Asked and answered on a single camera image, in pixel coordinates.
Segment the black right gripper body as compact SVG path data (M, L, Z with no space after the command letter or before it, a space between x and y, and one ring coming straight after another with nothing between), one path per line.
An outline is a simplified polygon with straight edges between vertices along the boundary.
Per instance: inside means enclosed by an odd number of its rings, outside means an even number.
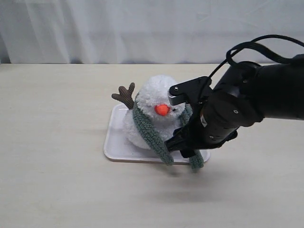
M219 148L237 136L239 127L250 127L263 119L245 97L215 92L203 105L199 116L179 133L175 149Z

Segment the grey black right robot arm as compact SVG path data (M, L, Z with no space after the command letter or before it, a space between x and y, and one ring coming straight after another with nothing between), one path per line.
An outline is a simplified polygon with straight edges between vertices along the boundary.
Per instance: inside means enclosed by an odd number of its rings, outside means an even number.
M195 150L221 147L237 137L238 128L265 118L304 118L303 55L268 66L243 61L229 67L214 87L210 84L211 79L202 76L169 88L170 104L189 104L192 115L165 142L168 151L189 158Z

